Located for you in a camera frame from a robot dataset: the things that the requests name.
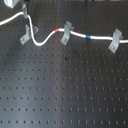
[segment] bracket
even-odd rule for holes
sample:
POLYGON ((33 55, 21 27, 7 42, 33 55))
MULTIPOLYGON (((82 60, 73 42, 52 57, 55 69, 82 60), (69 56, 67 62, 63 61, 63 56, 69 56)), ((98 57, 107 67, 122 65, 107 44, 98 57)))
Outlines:
POLYGON ((74 27, 72 27, 72 24, 67 21, 64 26, 64 36, 61 39, 62 44, 66 45, 68 43, 68 40, 71 36, 70 31, 73 29, 74 29, 74 27))
POLYGON ((119 31, 117 28, 115 30, 115 32, 113 33, 113 41, 111 42, 111 44, 109 45, 109 49, 115 53, 117 48, 119 47, 120 44, 120 40, 123 39, 122 36, 122 32, 119 31))
MULTIPOLYGON (((31 31, 28 25, 25 25, 25 29, 26 29, 26 34, 20 38, 20 42, 22 45, 24 45, 26 42, 28 42, 32 38, 31 31)), ((38 32, 39 32, 39 29, 35 26, 34 35, 37 34, 38 32)))

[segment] metal clamp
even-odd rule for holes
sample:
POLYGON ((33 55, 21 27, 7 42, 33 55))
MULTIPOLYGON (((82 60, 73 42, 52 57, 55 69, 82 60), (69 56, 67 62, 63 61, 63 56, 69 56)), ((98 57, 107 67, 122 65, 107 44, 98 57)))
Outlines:
POLYGON ((22 10, 23 10, 23 13, 24 13, 24 18, 28 18, 28 2, 30 0, 20 0, 21 2, 21 5, 22 5, 22 10))
MULTIPOLYGON (((32 38, 31 31, 28 25, 25 25, 25 29, 26 29, 26 34, 20 38, 20 42, 22 45, 24 45, 26 42, 28 42, 32 38)), ((39 29, 35 26, 34 35, 37 34, 38 32, 39 32, 39 29)))
POLYGON ((120 40, 123 39, 122 36, 122 32, 119 31, 118 29, 115 30, 115 32, 113 33, 113 41, 111 42, 111 44, 109 45, 109 49, 115 53, 117 48, 119 47, 120 44, 120 40))
POLYGON ((68 43, 68 40, 71 36, 70 31, 73 29, 74 29, 74 27, 72 27, 72 24, 67 21, 64 26, 64 36, 61 39, 62 44, 66 45, 68 43))

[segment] white cable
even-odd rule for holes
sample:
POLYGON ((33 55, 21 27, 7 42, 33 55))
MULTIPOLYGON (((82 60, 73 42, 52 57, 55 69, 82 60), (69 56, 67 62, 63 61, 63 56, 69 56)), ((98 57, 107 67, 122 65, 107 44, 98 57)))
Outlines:
POLYGON ((78 37, 82 37, 82 38, 85 38, 85 37, 86 37, 86 35, 80 34, 80 33, 77 33, 77 32, 70 31, 70 33, 71 33, 72 35, 75 35, 75 36, 78 36, 78 37))
POLYGON ((1 25, 4 25, 4 24, 6 24, 6 23, 8 23, 8 22, 10 22, 10 21, 12 21, 13 19, 15 19, 16 17, 18 17, 18 16, 20 16, 20 15, 23 15, 23 12, 19 12, 19 13, 15 14, 14 16, 12 16, 12 17, 10 17, 10 18, 8 18, 8 19, 6 19, 6 20, 4 20, 4 21, 1 21, 1 22, 0 22, 0 26, 1 26, 1 25))
MULTIPOLYGON (((6 23, 12 21, 13 19, 17 18, 17 17, 20 16, 20 15, 23 15, 23 12, 19 12, 19 13, 15 14, 14 16, 12 16, 12 17, 10 17, 10 18, 8 18, 8 19, 6 19, 6 20, 4 20, 4 21, 1 21, 1 22, 0 22, 0 26, 2 26, 2 25, 4 25, 4 24, 6 24, 6 23)), ((38 43, 38 42, 36 42, 36 40, 35 40, 35 38, 34 38, 32 20, 31 20, 31 17, 30 17, 29 15, 28 15, 28 18, 29 18, 29 22, 30 22, 32 40, 33 40, 34 44, 35 44, 36 46, 42 46, 42 45, 44 45, 44 44, 48 41, 48 39, 49 39, 53 34, 55 34, 55 31, 52 31, 52 32, 49 34, 49 36, 48 36, 43 42, 38 43)), ((59 28, 59 32, 64 32, 64 29, 63 29, 63 28, 59 28)), ((84 34, 80 34, 80 33, 73 32, 73 31, 70 31, 70 33, 71 33, 72 35, 75 35, 75 36, 78 36, 78 37, 86 38, 86 35, 84 35, 84 34)), ((90 39, 95 39, 95 40, 113 40, 112 37, 105 37, 105 36, 90 36, 90 39)), ((120 40, 120 43, 128 43, 128 40, 120 40)))
POLYGON ((31 35, 32 35, 32 40, 33 40, 34 44, 35 44, 36 46, 42 46, 42 45, 44 45, 44 44, 48 41, 48 39, 49 39, 55 32, 52 31, 52 32, 49 34, 49 36, 48 36, 43 42, 41 42, 41 43, 36 42, 36 40, 35 40, 35 38, 34 38, 32 20, 31 20, 31 17, 30 17, 29 15, 28 15, 28 18, 29 18, 29 22, 30 22, 31 35))
POLYGON ((107 37, 107 36, 91 36, 91 39, 95 39, 95 40, 113 40, 112 37, 107 37))

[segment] black optical breadboard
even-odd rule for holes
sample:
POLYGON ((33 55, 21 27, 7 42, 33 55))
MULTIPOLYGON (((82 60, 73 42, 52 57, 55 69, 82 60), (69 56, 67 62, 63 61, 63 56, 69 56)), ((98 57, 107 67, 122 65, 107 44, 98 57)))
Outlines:
MULTIPOLYGON (((30 2, 37 41, 63 28, 112 36, 116 28, 128 39, 127 2, 30 2)), ((21 11, 20 3, 7 8, 0 2, 0 21, 21 11)), ((23 16, 0 26, 0 128, 128 128, 128 44, 116 54, 111 41, 63 33, 37 47, 21 45, 29 21, 23 16)))

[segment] black surface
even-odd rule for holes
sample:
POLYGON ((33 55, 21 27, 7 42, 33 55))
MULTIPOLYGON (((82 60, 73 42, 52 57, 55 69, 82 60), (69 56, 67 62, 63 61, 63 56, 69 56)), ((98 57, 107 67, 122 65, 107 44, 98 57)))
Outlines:
MULTIPOLYGON (((31 1, 30 13, 42 41, 70 21, 75 31, 128 38, 126 2, 31 1)), ((21 10, 0 4, 0 21, 21 10)), ((0 128, 127 128, 128 44, 114 55, 110 41, 57 33, 42 47, 22 46, 22 16, 0 27, 0 128)))

